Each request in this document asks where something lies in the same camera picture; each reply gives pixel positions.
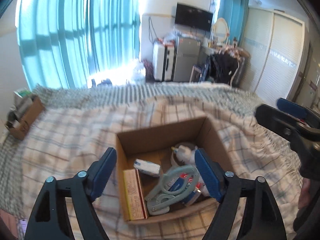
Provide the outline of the person's right hand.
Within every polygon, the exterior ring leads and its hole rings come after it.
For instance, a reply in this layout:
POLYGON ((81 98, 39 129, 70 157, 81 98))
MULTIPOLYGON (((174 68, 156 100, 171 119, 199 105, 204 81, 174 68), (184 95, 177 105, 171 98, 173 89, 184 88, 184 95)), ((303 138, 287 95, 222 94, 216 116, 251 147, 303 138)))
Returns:
POLYGON ((303 178, 303 185, 300 191, 300 197, 298 200, 298 208, 302 209, 309 205, 310 203, 310 184, 311 180, 307 178, 303 178))

